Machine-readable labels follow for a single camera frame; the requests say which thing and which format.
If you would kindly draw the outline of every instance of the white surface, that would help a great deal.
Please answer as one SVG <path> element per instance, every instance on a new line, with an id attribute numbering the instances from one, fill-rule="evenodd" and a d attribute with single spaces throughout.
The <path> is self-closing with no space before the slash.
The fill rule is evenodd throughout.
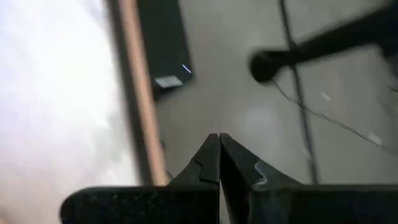
<path id="1" fill-rule="evenodd" d="M 0 219 L 58 223 L 92 185 L 138 184 L 100 1 L 0 1 Z"/>

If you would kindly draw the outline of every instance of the wooden strip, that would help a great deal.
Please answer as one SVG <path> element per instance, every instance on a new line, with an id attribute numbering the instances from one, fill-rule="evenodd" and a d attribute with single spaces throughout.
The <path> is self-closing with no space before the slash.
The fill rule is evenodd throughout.
<path id="1" fill-rule="evenodd" d="M 146 54 L 144 52 L 141 27 L 136 0 L 119 1 L 122 24 L 126 39 L 130 69 L 134 80 L 142 130 L 149 160 L 149 167 L 155 185 L 166 185 L 164 153 L 159 141 L 159 130 L 150 89 Z"/>

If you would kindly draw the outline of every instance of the black cable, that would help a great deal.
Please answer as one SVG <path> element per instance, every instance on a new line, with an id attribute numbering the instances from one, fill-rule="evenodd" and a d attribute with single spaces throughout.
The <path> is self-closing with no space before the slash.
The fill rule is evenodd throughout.
<path id="1" fill-rule="evenodd" d="M 298 102 L 297 100 L 295 100 L 295 99 L 293 99 L 293 98 L 287 96 L 286 93 L 284 93 L 284 91 L 281 89 L 281 87 L 279 86 L 279 84 L 278 84 L 275 80 L 274 80 L 274 83 L 275 83 L 275 87 L 279 90 L 279 92 L 280 92 L 287 100 L 289 100 L 289 101 L 291 101 L 291 102 L 294 102 L 294 103 L 296 103 L 296 104 L 299 104 L 299 102 Z M 332 123 L 332 124 L 334 124 L 334 125 L 336 125 L 336 126 L 339 126 L 339 127 L 343 128 L 343 129 L 345 129 L 346 131 L 349 131 L 349 132 L 351 132 L 351 133 L 353 133 L 353 134 L 359 136 L 360 138 L 364 139 L 365 141 L 367 141 L 367 142 L 369 142 L 369 143 L 371 143 L 371 144 L 373 144 L 373 145 L 375 145 L 375 146 L 377 146 L 377 147 L 380 147 L 381 149 L 383 149 L 384 151 L 386 151 L 388 154 L 390 154 L 390 155 L 392 155 L 392 156 L 395 156 L 395 157 L 398 157 L 398 152 L 396 152 L 395 150 L 392 150 L 392 149 L 388 148 L 388 147 L 385 146 L 385 145 L 382 145 L 382 144 L 380 145 L 380 144 L 375 143 L 374 141 L 372 141 L 372 140 L 368 139 L 367 137 L 363 136 L 361 133 L 355 131 L 355 129 L 349 127 L 348 125 L 346 125 L 346 124 L 344 124 L 344 123 L 342 123 L 342 122 L 340 122 L 340 121 L 337 121 L 337 120 L 335 120 L 335 119 L 331 119 L 331 118 L 329 118 L 328 116 L 326 116 L 326 115 L 324 115 L 324 114 L 322 114 L 322 113 L 315 112 L 315 111 L 311 110 L 309 107 L 307 107 L 307 106 L 305 106 L 305 105 L 303 105 L 303 107 L 304 107 L 304 109 L 306 109 L 308 112 L 310 112 L 312 115 L 317 116 L 317 117 L 322 118 L 322 119 L 325 119 L 325 120 L 329 121 L 330 123 Z"/>
<path id="2" fill-rule="evenodd" d="M 295 50 L 297 48 L 297 45 L 293 41 L 292 35 L 290 33 L 290 22 L 289 22 L 289 17 L 287 15 L 285 0 L 279 0 L 279 8 L 280 8 L 280 13 L 282 14 L 282 22 L 285 30 L 285 38 L 289 45 L 289 49 Z M 311 175 L 311 181 L 313 184 L 318 184 L 319 182 L 318 165 L 315 157 L 315 151 L 313 149 L 312 135 L 308 125 L 307 110 L 305 109 L 304 106 L 305 103 L 304 103 L 304 94 L 302 90 L 301 79 L 299 76 L 299 72 L 297 71 L 296 64 L 294 63 L 290 64 L 289 67 L 292 69 L 294 75 L 295 89 L 298 96 L 297 103 L 300 107 L 301 124 L 304 132 L 305 145 L 308 152 L 307 159 L 308 159 L 308 168 L 310 170 L 310 175 Z"/>

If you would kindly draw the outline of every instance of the blue light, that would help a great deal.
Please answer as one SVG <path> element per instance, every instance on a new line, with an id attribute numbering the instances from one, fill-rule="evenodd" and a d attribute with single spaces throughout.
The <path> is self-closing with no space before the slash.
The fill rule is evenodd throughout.
<path id="1" fill-rule="evenodd" d="M 185 66 L 184 64 L 182 64 L 182 67 L 184 67 L 184 68 L 186 69 L 187 72 L 192 73 L 191 70 L 189 70 L 189 69 L 187 68 L 187 66 Z"/>

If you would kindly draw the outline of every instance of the gray floor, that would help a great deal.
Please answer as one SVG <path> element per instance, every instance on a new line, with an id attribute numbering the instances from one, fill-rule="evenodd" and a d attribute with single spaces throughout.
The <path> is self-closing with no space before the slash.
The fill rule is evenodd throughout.
<path id="1" fill-rule="evenodd" d="M 157 105 L 166 163 L 177 175 L 209 133 L 230 133 L 264 161 L 309 183 L 298 107 L 249 75 L 259 47 L 285 47 L 276 0 L 181 0 L 196 80 Z M 297 41 L 375 10 L 385 1 L 289 0 Z M 299 66 L 307 105 L 345 123 L 389 152 L 330 122 L 310 116 L 322 183 L 397 183 L 396 106 L 391 74 L 375 46 Z M 278 82 L 295 96 L 292 76 Z"/>

